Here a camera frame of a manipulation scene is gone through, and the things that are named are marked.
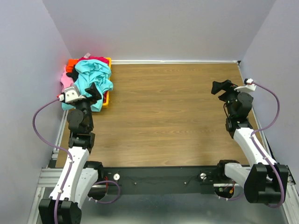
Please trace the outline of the turquoise t shirt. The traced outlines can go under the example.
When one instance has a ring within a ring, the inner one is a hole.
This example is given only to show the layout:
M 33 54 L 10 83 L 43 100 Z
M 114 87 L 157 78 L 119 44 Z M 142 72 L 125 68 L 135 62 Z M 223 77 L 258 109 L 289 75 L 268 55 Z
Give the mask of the turquoise t shirt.
M 85 92 L 85 89 L 89 88 L 92 83 L 95 83 L 103 98 L 102 100 L 98 100 L 96 104 L 91 105 L 91 110 L 92 112 L 100 112 L 104 103 L 104 93 L 111 91 L 114 87 L 110 81 L 112 72 L 109 65 L 98 60 L 83 60 L 78 62 L 74 67 L 79 75 L 73 86 L 77 86 L 79 89 L 81 94 L 80 99 L 90 96 Z M 70 110 L 74 108 L 75 102 L 69 104 L 62 102 L 62 109 Z

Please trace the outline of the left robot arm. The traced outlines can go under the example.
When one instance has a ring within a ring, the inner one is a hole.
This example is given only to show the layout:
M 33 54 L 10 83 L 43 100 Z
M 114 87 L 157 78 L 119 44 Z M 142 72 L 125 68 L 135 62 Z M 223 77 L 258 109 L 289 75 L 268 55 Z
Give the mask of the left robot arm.
M 38 206 L 43 224 L 79 224 L 92 185 L 103 181 L 102 164 L 88 161 L 95 140 L 91 106 L 101 99 L 95 83 L 84 91 L 76 86 L 65 88 L 58 96 L 74 108 L 66 118 L 70 136 L 65 165 L 49 198 Z

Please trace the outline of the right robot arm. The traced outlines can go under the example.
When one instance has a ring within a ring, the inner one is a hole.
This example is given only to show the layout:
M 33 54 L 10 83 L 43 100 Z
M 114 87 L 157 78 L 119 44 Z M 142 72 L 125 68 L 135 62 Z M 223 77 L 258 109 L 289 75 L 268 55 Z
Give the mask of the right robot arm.
M 224 103 L 226 130 L 240 146 L 250 165 L 250 170 L 234 160 L 220 160 L 213 178 L 221 183 L 229 179 L 243 188 L 249 203 L 262 203 L 269 207 L 280 207 L 285 201 L 288 182 L 288 168 L 276 162 L 264 149 L 249 122 L 254 92 L 259 85 L 253 79 L 245 79 L 243 86 L 230 80 L 214 81 L 211 93 L 220 91 L 218 99 Z

